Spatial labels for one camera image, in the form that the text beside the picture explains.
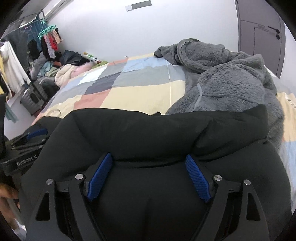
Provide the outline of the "left hand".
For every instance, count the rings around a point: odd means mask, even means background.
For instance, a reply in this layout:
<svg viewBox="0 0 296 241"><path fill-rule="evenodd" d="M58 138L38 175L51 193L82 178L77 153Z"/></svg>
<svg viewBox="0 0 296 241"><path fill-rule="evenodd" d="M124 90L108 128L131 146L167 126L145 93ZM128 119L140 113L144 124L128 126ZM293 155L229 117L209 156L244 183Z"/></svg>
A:
<svg viewBox="0 0 296 241"><path fill-rule="evenodd" d="M18 199L18 192L14 188L1 183L0 186L0 197L1 197L1 204L0 204L0 209L1 213L4 216L4 219L8 223L8 225L13 229L16 230L19 228L16 220L15 220L15 215L13 214L7 199Z"/></svg>

